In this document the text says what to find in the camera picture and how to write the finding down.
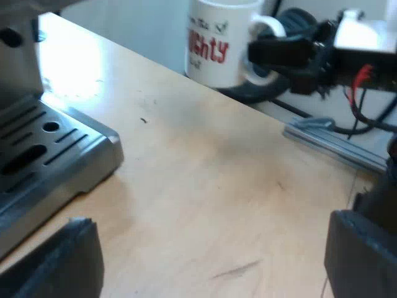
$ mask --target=black plastic part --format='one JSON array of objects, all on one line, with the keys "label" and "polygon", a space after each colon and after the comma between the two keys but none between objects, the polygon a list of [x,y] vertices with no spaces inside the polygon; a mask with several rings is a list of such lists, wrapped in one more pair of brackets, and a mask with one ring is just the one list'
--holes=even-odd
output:
[{"label": "black plastic part", "polygon": [[397,165],[390,158],[386,173],[370,192],[358,194],[353,210],[392,235],[397,235]]},{"label": "black plastic part", "polygon": [[324,264],[335,298],[392,298],[397,293],[397,237],[360,214],[334,211]]},{"label": "black plastic part", "polygon": [[[316,19],[311,14],[299,8],[287,9],[277,16],[277,19],[284,26],[287,37],[302,34],[307,30],[311,30],[312,26],[317,24]],[[267,38],[273,38],[273,33],[270,29],[263,30],[258,36],[259,40]],[[266,77],[269,74],[269,69],[261,68],[257,65],[254,65],[254,70],[261,77]],[[288,90],[289,87],[289,79],[279,76],[276,81],[267,86],[256,86],[246,81],[241,86],[218,89],[218,91],[243,104],[255,104],[276,98]]]},{"label": "black plastic part", "polygon": [[258,40],[248,46],[249,61],[290,79],[291,93],[322,97],[336,84],[334,39],[337,23],[325,21],[294,38]]},{"label": "black plastic part", "polygon": [[248,46],[249,60],[258,65],[305,67],[314,55],[313,41],[305,34],[257,40]]},{"label": "black plastic part", "polygon": [[0,40],[10,48],[20,47],[24,43],[21,34],[10,28],[0,30]]},{"label": "black plastic part", "polygon": [[0,297],[96,298],[103,282],[97,226],[73,219],[0,275]]}]

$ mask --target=printed text on mug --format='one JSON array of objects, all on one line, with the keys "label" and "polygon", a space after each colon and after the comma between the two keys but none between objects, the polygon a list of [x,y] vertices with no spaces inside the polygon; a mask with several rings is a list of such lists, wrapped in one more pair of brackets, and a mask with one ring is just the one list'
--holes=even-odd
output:
[{"label": "printed text on mug", "polygon": [[195,53],[202,58],[216,61],[223,64],[226,60],[226,54],[229,49],[228,42],[222,42],[212,37],[209,42],[205,40],[203,35],[200,35],[195,30],[189,30],[189,51]]}]

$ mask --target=table surface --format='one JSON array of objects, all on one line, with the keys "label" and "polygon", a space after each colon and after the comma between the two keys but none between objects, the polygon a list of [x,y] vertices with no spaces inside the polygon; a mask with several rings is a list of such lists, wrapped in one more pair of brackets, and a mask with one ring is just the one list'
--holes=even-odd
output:
[{"label": "table surface", "polygon": [[69,217],[85,216],[98,224],[102,297],[323,295],[329,214],[372,177],[284,138],[282,123],[105,38],[53,14],[41,22],[46,91],[115,129],[125,161],[0,271]]}]

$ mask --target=black cable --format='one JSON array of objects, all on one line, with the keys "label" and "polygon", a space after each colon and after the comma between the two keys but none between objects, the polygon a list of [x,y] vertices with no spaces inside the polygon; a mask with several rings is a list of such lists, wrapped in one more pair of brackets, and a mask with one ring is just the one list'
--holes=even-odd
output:
[{"label": "black cable", "polygon": [[285,102],[280,101],[278,99],[273,99],[271,102],[273,102],[274,104],[278,105],[279,107],[282,107],[283,109],[286,109],[286,110],[288,110],[290,112],[293,112],[294,114],[296,114],[296,115],[298,115],[298,116],[300,116],[302,118],[310,118],[310,117],[312,117],[312,115],[310,115],[310,114],[308,114],[308,113],[306,113],[306,112],[304,112],[302,110],[299,110],[298,108],[293,107],[290,104],[286,104]]},{"label": "black cable", "polygon": [[275,17],[279,13],[281,2],[282,0],[276,0],[271,14],[272,17]]},{"label": "black cable", "polygon": [[[310,115],[309,113],[306,113],[302,110],[299,110],[296,107],[291,106],[290,104],[286,104],[285,102],[282,102],[278,99],[274,99],[271,102],[273,102],[274,104],[276,104],[279,107],[282,107],[296,115],[299,115],[302,118],[310,118],[312,117],[312,115]],[[380,113],[380,115],[377,117],[377,122],[382,122],[386,119],[386,117],[388,117],[390,115],[390,113],[395,109],[395,107],[397,106],[397,95],[395,96],[395,98],[388,104],[388,106],[386,107],[386,109],[384,109],[382,111],[382,113]],[[374,127],[371,125],[368,125],[366,127],[363,127],[362,129],[356,129],[356,130],[352,130],[352,129],[345,129],[343,127],[334,127],[334,132],[336,133],[340,133],[343,135],[362,135],[364,133],[367,133],[371,130],[373,130]]]},{"label": "black cable", "polygon": [[[367,89],[364,89],[364,90],[362,91],[361,98],[360,98],[360,105],[359,105],[359,111],[360,111],[360,112],[361,112],[362,106],[363,106],[363,104],[364,104],[364,99],[365,99],[366,93],[367,93]],[[356,120],[354,121],[353,129],[352,129],[353,132],[355,132],[355,129],[357,128],[357,124],[359,124],[359,120],[358,120],[358,119],[356,119]],[[350,139],[352,138],[352,136],[353,136],[352,134],[348,135],[348,136],[347,136],[347,139],[350,140]]]}]

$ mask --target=metal drip tray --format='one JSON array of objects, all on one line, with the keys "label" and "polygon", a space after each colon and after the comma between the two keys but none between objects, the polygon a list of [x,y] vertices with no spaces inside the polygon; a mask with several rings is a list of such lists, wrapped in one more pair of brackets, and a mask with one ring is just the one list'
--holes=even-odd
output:
[{"label": "metal drip tray", "polygon": [[116,132],[31,96],[0,114],[0,259],[122,162]]}]

